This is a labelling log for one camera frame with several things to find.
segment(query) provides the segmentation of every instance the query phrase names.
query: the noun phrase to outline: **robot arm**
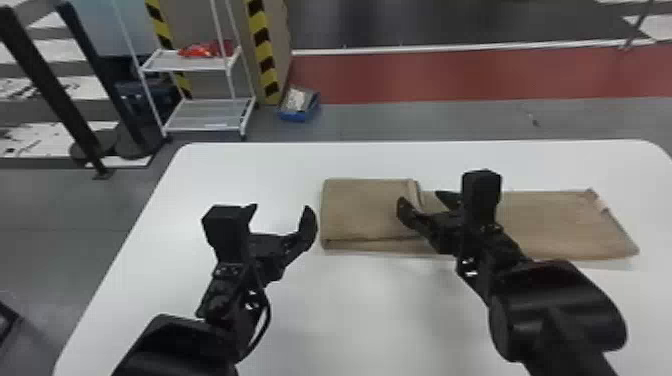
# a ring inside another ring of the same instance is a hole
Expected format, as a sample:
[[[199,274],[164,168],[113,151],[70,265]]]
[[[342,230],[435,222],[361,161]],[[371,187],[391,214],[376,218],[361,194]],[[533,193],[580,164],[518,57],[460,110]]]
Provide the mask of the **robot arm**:
[[[264,288],[315,240],[315,213],[305,207],[298,231],[250,233],[257,205],[213,206],[202,224],[217,265],[196,310],[197,319],[158,315],[145,328],[114,376],[236,376],[271,320]],[[258,323],[264,322],[257,331]]]
[[[440,254],[488,307],[499,354],[533,376],[615,376],[603,352],[626,341],[614,303],[564,260],[533,261],[496,223],[501,176],[472,171],[462,193],[436,192],[450,211],[426,215],[399,198],[397,217]]]

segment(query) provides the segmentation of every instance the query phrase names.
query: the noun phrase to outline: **red object on shelf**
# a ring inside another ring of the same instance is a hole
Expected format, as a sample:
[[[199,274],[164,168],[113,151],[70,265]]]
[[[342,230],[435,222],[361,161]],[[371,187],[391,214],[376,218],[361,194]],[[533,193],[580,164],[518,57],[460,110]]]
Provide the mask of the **red object on shelf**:
[[[226,56],[233,56],[233,41],[231,39],[224,39],[223,44]],[[197,43],[181,48],[177,54],[182,57],[219,57],[222,56],[222,51],[219,47],[219,41],[214,40],[210,43]]]

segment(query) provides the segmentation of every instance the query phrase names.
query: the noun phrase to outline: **tan fabric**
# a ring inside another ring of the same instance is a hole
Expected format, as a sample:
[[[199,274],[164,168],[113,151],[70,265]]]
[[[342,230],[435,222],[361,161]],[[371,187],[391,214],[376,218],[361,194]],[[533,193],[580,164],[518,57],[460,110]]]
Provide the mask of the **tan fabric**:
[[[325,249],[386,249],[415,231],[396,218],[397,199],[420,205],[418,184],[412,179],[328,179],[322,189],[320,233]]]
[[[404,196],[427,213],[447,210],[415,181],[329,179],[324,184],[320,238],[325,249],[432,255],[435,251],[396,218]],[[535,259],[604,260],[638,248],[593,191],[504,192],[497,220]]]

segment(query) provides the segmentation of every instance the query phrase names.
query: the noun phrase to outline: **table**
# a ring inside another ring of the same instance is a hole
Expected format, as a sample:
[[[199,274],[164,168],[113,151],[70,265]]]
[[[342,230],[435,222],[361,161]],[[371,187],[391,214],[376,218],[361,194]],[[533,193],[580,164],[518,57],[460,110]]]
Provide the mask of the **table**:
[[[329,177],[405,178],[459,189],[490,168],[504,189],[594,188],[641,255],[579,264],[621,309],[621,375],[667,375],[672,329],[672,161],[637,140],[192,144],[182,148],[72,334],[54,375],[109,375],[158,313],[193,317],[215,265],[200,218],[259,203],[253,231],[294,231]],[[446,258],[326,255],[319,244],[269,285],[273,322],[243,376],[526,375],[496,353],[486,309]]]

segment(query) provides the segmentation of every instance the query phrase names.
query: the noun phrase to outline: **beige towel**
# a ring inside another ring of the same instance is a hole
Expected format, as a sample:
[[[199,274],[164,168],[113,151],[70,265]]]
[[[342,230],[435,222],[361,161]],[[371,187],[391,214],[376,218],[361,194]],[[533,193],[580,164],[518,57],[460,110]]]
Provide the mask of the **beige towel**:
[[[418,184],[412,179],[326,180],[320,210],[322,246],[359,251],[431,252],[396,215],[399,197],[420,207],[418,192]]]
[[[320,211],[325,249],[432,255],[436,252],[396,218],[403,196],[428,213],[447,210],[411,179],[329,179]],[[535,259],[604,260],[638,253],[593,191],[504,192],[497,220]]]

